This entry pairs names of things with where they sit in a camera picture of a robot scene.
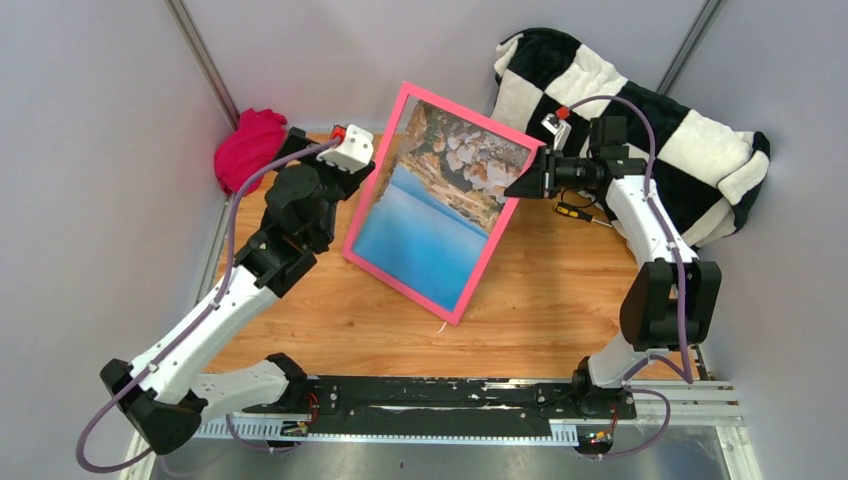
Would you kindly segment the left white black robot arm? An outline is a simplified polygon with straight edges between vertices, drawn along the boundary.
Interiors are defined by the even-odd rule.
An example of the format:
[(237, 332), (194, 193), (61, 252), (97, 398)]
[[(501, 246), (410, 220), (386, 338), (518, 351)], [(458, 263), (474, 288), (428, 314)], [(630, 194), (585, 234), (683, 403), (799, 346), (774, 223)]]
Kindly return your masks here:
[(206, 368), (251, 320), (287, 294), (335, 237), (336, 210), (373, 172), (373, 135), (337, 126), (323, 143), (292, 130), (269, 170), (258, 230), (229, 241), (222, 278), (161, 340), (131, 361), (114, 359), (101, 379), (119, 409), (158, 455), (187, 443), (198, 429), (249, 407), (283, 413), (308, 403), (308, 378), (285, 354), (224, 374)]

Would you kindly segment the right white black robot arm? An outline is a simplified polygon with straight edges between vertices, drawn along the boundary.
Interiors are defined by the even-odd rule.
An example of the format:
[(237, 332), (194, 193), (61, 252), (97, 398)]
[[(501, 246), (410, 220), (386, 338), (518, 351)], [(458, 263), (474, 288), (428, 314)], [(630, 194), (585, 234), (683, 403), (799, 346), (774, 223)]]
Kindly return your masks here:
[(562, 115), (549, 114), (542, 124), (554, 143), (538, 150), (507, 196), (542, 199), (566, 189), (594, 191), (639, 268), (619, 310), (619, 333), (579, 363), (565, 394), (540, 403), (542, 411), (568, 404), (575, 414), (592, 418), (616, 411), (629, 398), (627, 382), (672, 351), (681, 355), (682, 378), (693, 379), (690, 348), (707, 336), (722, 274), (716, 263), (700, 260), (678, 233), (648, 161), (630, 156), (625, 118), (592, 120), (584, 157), (562, 153), (570, 133)]

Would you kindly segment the yellow black screwdriver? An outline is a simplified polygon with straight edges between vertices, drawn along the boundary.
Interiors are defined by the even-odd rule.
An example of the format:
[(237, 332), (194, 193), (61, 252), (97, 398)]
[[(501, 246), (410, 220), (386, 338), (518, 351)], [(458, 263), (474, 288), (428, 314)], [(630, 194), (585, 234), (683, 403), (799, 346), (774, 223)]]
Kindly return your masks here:
[(557, 214), (561, 215), (561, 216), (564, 216), (564, 217), (569, 217), (569, 218), (572, 218), (572, 219), (584, 221), (586, 223), (597, 224), (597, 225), (602, 225), (602, 226), (605, 226), (605, 227), (608, 227), (608, 228), (612, 228), (612, 225), (609, 222), (604, 221), (604, 220), (599, 220), (596, 216), (589, 214), (589, 213), (585, 212), (584, 210), (582, 210), (582, 209), (580, 209), (580, 208), (578, 208), (574, 205), (565, 203), (565, 202), (558, 202), (554, 206), (553, 211), (556, 212)]

